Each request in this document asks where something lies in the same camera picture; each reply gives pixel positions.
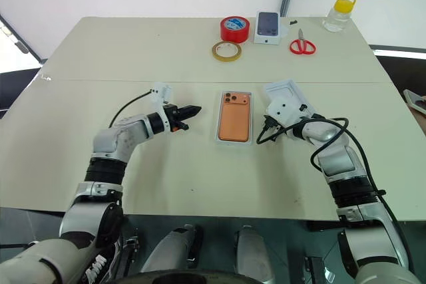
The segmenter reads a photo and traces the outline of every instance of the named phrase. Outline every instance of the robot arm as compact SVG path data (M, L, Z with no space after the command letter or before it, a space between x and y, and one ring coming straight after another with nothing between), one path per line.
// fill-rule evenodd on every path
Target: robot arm
M344 127L325 120L307 104L294 97L275 96L266 110L266 125L260 138L267 129L278 127L279 132L272 135L274 139L285 132L290 138L305 140L321 149L317 154L320 170L345 226L338 235L343 264L357 283L378 276L383 278L382 283L398 283L398 278L419 283L407 270L407 252L383 205L383 194L371 185L369 168L367 172L349 146ZM258 143L274 140L260 138Z
M41 241L0 264L2 284L104 283L113 277L121 249L122 178L138 144L188 126L199 106L159 104L158 112L125 118L100 131L84 182L65 213L58 239Z

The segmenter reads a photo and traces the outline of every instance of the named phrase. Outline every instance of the red scissors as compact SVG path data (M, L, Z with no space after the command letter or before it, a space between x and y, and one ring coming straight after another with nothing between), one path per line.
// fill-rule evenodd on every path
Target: red scissors
M314 52L317 51L317 47L315 47L315 45L309 40L305 40L304 33L301 29L299 29L299 39L296 39L292 41L292 43L290 43L290 51L297 55L312 55Z

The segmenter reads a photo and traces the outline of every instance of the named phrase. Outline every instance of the black cable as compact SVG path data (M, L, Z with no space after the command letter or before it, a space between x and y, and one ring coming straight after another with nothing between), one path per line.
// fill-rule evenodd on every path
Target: black cable
M144 96L147 96L151 92L152 92L152 90L149 90L148 92L146 92L146 93L144 93L140 96L137 96L136 98L134 98L133 100L129 101L124 106L122 106L121 109L115 114L114 118L112 118L112 120L109 124L109 128L114 124L115 119L117 119L117 116L121 113L121 111L123 111L129 104L132 104L134 101L139 100L140 98L143 98Z
M266 128L267 126L264 127L264 129L262 130L262 133L259 135L258 139L256 140L256 142L258 144L264 143L266 141L269 141L273 138L276 138L277 136L279 136L280 134L286 133L287 131L294 129L298 126L302 126L304 124L310 123L310 122L325 122L325 123L330 123L333 124L334 126L337 126L338 128L340 128L340 131L331 139L333 140L331 143L335 142L339 136L341 136L344 132L352 139L353 143L357 146L359 153L361 154L361 158L363 160L363 164L365 167L365 172L367 173L367 177L368 180L371 184L371 187L373 188L373 190L375 191L377 197L379 198L379 200L381 201L381 203L383 204L383 206L385 207L387 213L389 214L393 225L399 235L399 237L401 238L401 242L407 252L407 258L408 258L408 266L409 266L409 270L410 272L412 272L412 274L415 274L415 270L414 270L414 264L413 264L413 257L411 256L411 252L409 250L409 246L408 246L408 242L407 239L405 237L405 234L401 228L401 225L399 224L397 218L395 217L395 214L393 214L391 208L389 207L389 205L387 204L387 202L385 201L385 199L383 198L383 191L379 190L377 188L377 185L374 182L373 176L371 175L371 170L369 167L369 163L367 160L367 156L365 155L365 151L362 147L362 145L359 143L359 141L357 140L357 138L347 129L347 125L349 124L349 120L346 118L334 118L334 120L336 121L340 121L343 120L345 121L345 124L342 126L341 124L338 124L337 122L331 121L329 119L323 119L323 118L314 118L314 119L307 119L307 120L303 120L300 121L298 123L295 123L291 126L288 126L286 128L282 128L280 130L278 130L275 134L272 134L271 136L260 140L260 138L262 137L262 135L265 133L265 131L267 131L269 128ZM321 152L322 150L324 150L325 148L327 148L327 146L325 146L326 144L324 144L323 146L321 146L318 150L316 150L312 155L311 155L311 164L314 165L315 168L318 167L318 169L321 171L321 168L319 166L317 166L314 162L314 158L315 156Z

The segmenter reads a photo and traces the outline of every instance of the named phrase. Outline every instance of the red tape roll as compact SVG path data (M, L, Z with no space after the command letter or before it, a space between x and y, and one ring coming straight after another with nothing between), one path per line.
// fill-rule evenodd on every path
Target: red tape roll
M248 38L250 22L243 17L226 17L220 22L220 37L223 41L243 43Z

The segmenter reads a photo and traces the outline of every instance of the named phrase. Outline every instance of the orange phone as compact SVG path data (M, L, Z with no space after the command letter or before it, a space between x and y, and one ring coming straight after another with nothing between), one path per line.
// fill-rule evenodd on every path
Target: orange phone
M224 92L220 106L218 137L225 141L247 142L250 137L251 94Z

